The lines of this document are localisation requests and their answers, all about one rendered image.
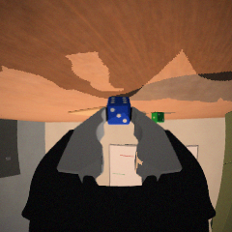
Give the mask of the green die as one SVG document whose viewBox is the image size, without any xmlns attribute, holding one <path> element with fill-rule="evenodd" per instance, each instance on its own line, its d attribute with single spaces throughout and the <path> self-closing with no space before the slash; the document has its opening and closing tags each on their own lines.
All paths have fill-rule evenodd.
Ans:
<svg viewBox="0 0 232 232">
<path fill-rule="evenodd" d="M 164 112 L 151 113 L 152 120 L 157 123 L 164 123 Z"/>
</svg>

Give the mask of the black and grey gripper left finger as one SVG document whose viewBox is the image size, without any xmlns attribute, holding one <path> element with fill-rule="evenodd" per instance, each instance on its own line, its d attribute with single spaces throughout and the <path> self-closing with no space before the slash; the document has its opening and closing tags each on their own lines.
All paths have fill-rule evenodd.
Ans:
<svg viewBox="0 0 232 232">
<path fill-rule="evenodd" d="M 82 185 L 83 177 L 103 173 L 101 139 L 108 121 L 107 107 L 101 108 L 73 130 L 69 130 L 42 158 L 33 175 L 22 216 L 30 220 L 37 204 L 55 189 Z"/>
</svg>

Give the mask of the blue die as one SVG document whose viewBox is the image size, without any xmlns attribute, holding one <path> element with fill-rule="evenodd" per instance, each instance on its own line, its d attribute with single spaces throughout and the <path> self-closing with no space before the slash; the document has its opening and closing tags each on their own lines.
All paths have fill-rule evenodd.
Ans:
<svg viewBox="0 0 232 232">
<path fill-rule="evenodd" d="M 131 116 L 129 97 L 109 97 L 107 101 L 107 124 L 128 125 Z"/>
</svg>

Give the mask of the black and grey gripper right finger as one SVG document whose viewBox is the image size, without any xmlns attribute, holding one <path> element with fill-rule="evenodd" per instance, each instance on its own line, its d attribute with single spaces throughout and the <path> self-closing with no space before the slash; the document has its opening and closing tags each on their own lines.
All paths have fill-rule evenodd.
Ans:
<svg viewBox="0 0 232 232">
<path fill-rule="evenodd" d="M 208 219 L 213 218 L 216 211 L 210 200 L 207 180 L 191 151 L 170 130 L 165 130 L 133 106 L 130 121 L 138 141 L 134 168 L 142 184 L 147 176 L 154 175 L 158 184 L 185 189 L 201 202 Z"/>
</svg>

